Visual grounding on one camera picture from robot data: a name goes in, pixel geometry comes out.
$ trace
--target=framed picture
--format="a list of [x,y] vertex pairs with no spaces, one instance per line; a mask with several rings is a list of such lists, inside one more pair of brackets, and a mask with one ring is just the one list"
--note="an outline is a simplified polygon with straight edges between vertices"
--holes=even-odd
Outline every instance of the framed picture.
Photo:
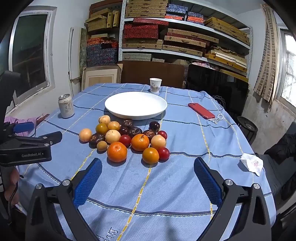
[[86,67],[82,74],[81,91],[98,83],[120,83],[123,64]]

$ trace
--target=black television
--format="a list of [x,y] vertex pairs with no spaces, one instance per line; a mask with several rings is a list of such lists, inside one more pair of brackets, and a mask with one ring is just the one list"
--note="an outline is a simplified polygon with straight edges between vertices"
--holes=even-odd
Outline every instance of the black television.
[[237,116],[242,115],[249,84],[243,76],[241,79],[235,76],[239,77],[229,71],[221,72],[220,70],[190,64],[186,78],[186,89],[207,92],[224,107],[225,111],[236,122]]

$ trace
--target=pile of fruit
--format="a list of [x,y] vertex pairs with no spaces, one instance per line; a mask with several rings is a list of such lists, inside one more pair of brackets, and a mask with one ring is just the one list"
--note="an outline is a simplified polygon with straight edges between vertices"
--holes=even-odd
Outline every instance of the pile of fruit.
[[79,139],[81,142],[88,142],[91,148],[97,148],[99,152],[107,150],[107,156],[113,162],[124,161],[127,147],[131,145],[133,150],[143,152],[143,161],[154,164],[159,160],[166,161],[170,156],[165,147],[168,135],[159,128],[160,124],[152,121],[149,129],[142,132],[133,125],[132,120],[124,120],[120,125],[117,121],[111,121],[110,116],[103,115],[99,118],[96,133],[92,134],[88,128],[82,129]]

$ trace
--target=can lid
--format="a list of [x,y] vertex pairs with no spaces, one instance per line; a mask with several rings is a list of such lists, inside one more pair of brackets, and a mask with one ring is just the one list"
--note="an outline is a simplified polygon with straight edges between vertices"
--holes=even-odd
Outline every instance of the can lid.
[[65,99],[65,98],[68,98],[70,96],[70,94],[64,94],[64,95],[61,95],[59,97],[59,100],[62,100],[62,99]]

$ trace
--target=crumpled napkin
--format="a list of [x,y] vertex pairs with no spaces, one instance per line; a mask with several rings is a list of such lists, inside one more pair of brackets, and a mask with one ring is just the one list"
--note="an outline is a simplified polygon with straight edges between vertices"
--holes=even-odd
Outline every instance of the crumpled napkin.
[[259,157],[244,153],[240,160],[250,172],[254,172],[257,176],[260,176],[263,161]]

